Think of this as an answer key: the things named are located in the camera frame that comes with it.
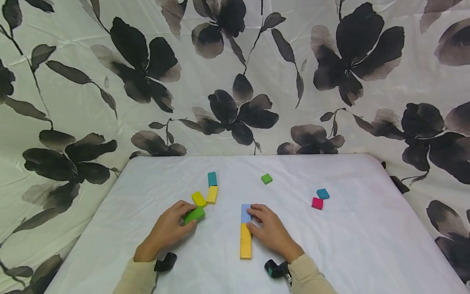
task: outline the beige sleeve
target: beige sleeve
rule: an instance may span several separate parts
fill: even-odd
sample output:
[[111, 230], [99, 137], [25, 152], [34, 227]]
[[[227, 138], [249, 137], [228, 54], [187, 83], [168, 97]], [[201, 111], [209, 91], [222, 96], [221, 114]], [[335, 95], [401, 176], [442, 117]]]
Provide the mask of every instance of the beige sleeve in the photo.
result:
[[157, 278], [154, 267], [155, 262], [129, 260], [113, 294], [151, 294]]
[[310, 256], [302, 255], [288, 268], [292, 276], [293, 294], [337, 294]]

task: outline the floral backdrop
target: floral backdrop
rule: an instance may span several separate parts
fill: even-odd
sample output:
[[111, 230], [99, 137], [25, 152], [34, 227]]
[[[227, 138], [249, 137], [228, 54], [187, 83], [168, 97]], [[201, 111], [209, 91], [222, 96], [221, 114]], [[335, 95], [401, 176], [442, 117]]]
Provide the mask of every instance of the floral backdrop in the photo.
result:
[[470, 285], [467, 1], [0, 2], [0, 293], [45, 291], [133, 157], [354, 152]]

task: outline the blue block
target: blue block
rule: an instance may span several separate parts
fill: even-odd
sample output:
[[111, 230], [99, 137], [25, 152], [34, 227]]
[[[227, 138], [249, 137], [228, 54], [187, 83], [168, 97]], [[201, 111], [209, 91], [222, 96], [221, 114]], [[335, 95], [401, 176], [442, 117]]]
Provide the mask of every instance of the blue block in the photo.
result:
[[323, 199], [323, 200], [329, 198], [329, 194], [328, 194], [328, 191], [326, 191], [326, 189], [317, 190], [317, 195], [318, 195], [318, 198]]
[[248, 208], [251, 208], [251, 204], [242, 204], [242, 223], [251, 222], [251, 215], [246, 212]]
[[217, 176], [215, 175], [215, 172], [208, 173], [207, 180], [209, 181], [209, 187], [217, 186]]

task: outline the green block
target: green block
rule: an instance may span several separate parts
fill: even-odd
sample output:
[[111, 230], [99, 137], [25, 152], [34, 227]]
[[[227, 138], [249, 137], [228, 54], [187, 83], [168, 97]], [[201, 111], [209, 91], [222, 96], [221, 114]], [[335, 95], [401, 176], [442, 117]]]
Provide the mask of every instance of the green block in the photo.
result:
[[265, 185], [271, 183], [273, 181], [273, 178], [269, 174], [265, 174], [264, 176], [261, 177], [261, 180]]
[[199, 220], [201, 217], [205, 216], [205, 211], [202, 207], [198, 206], [196, 209], [191, 210], [187, 215], [183, 217], [184, 224], [188, 224], [192, 220]]

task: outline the yellow block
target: yellow block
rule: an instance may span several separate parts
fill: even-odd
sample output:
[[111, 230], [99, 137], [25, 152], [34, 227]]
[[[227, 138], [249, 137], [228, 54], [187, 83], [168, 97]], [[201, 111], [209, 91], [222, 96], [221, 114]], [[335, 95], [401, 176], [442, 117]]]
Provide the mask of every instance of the yellow block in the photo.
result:
[[192, 197], [194, 203], [197, 206], [201, 206], [201, 207], [206, 207], [207, 206], [207, 203], [205, 202], [204, 197], [201, 194], [201, 192], [197, 191], [196, 193], [191, 195], [191, 197]]
[[210, 186], [209, 187], [209, 194], [207, 195], [206, 202], [209, 204], [215, 204], [215, 200], [217, 199], [217, 192], [219, 188], [217, 186]]
[[251, 234], [245, 223], [240, 226], [240, 259], [251, 259]]

